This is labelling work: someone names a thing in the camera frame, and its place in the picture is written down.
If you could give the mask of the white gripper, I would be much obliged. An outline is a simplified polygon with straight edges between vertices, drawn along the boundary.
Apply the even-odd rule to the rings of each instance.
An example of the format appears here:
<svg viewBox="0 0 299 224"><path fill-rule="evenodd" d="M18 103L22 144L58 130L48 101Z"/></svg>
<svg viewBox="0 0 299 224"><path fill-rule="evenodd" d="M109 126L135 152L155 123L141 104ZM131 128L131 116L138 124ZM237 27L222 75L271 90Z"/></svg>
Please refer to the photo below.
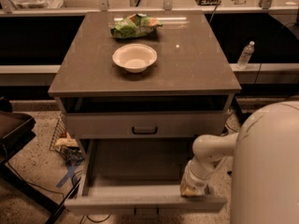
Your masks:
<svg viewBox="0 0 299 224"><path fill-rule="evenodd" d="M205 194L211 173L200 163L189 161L180 183L180 195L183 197L195 197Z"/></svg>

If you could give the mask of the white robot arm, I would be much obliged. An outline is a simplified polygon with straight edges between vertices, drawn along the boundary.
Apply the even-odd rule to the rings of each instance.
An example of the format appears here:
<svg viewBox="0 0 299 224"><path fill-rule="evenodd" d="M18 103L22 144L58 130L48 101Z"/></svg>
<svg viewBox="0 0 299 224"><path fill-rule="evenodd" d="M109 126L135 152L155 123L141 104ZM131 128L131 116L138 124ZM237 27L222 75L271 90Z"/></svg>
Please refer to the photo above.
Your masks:
<svg viewBox="0 0 299 224"><path fill-rule="evenodd" d="M298 101L258 109L237 133L200 135L192 152L181 196L203 195L211 175L231 157L231 224L299 224Z"/></svg>

